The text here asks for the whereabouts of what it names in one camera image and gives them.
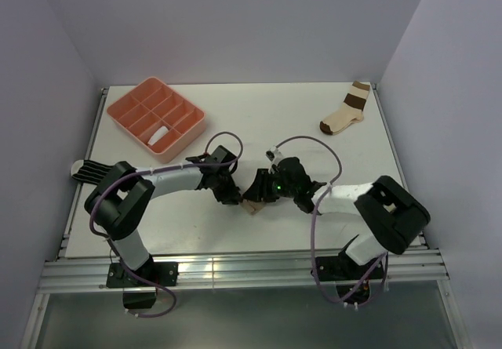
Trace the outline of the beige reindeer sock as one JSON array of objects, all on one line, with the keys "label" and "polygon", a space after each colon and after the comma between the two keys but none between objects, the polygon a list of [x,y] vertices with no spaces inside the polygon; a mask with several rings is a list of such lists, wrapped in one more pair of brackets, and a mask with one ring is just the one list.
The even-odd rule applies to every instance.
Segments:
[{"label": "beige reindeer sock", "polygon": [[256,214],[258,214],[259,211],[261,211],[266,206],[266,203],[264,203],[264,202],[253,202],[253,201],[244,199],[241,202],[240,206],[250,216],[255,216]]}]

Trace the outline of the white sock with black stripes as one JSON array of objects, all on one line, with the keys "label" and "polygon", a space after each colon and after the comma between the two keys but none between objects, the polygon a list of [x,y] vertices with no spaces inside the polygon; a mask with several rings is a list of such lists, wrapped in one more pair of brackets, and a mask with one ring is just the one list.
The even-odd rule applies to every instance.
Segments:
[{"label": "white sock with black stripes", "polygon": [[161,138],[164,137],[169,132],[169,129],[165,126],[159,127],[150,137],[147,142],[148,146],[153,146],[156,144]]}]

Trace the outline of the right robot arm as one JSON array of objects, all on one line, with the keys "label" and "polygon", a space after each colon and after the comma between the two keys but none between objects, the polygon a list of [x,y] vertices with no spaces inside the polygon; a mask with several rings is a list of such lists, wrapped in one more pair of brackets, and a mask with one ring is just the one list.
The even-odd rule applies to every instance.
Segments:
[{"label": "right robot arm", "polygon": [[366,233],[352,239],[340,258],[340,271],[357,278],[372,259],[388,252],[404,253],[430,223],[431,215],[390,176],[356,185],[333,185],[311,179],[299,158],[284,158],[270,169],[258,169],[244,193],[250,202],[272,203],[291,198],[305,213],[342,213],[360,216]]}]

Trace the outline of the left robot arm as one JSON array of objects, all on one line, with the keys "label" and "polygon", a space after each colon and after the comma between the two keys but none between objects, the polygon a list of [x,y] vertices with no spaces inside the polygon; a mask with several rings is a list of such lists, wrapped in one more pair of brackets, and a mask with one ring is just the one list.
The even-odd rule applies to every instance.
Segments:
[{"label": "left robot arm", "polygon": [[237,161],[237,155],[220,145],[211,154],[158,169],[135,168],[125,161],[105,165],[85,160],[72,176],[96,186],[85,200],[85,210],[104,229],[110,247],[124,263],[125,277],[134,285],[145,285],[155,266],[138,226],[150,201],[178,191],[209,189],[219,203],[237,205],[242,200],[232,178]]}]

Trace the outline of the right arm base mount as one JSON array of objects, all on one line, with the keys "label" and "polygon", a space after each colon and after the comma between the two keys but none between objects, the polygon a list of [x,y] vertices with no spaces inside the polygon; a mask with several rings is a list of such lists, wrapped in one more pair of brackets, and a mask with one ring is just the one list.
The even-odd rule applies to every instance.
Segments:
[{"label": "right arm base mount", "polygon": [[[364,265],[358,265],[340,253],[336,256],[315,257],[315,268],[311,270],[311,275],[329,302],[342,304],[344,308],[351,306],[357,311],[387,288],[387,272],[387,253]],[[336,296],[331,297],[322,287],[323,282],[343,284],[336,284]]]}]

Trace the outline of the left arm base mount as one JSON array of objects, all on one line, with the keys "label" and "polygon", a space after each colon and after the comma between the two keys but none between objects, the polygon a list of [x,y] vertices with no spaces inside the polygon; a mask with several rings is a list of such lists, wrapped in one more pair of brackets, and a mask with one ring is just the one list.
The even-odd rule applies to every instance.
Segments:
[{"label": "left arm base mount", "polygon": [[[122,304],[129,312],[142,318],[153,318],[168,314],[177,303],[176,295],[169,287],[177,284],[179,264],[177,262],[155,262],[149,259],[135,271],[122,262],[112,263],[108,269],[107,289],[122,289]],[[172,297],[171,305],[162,312],[151,313],[160,292]]]}]

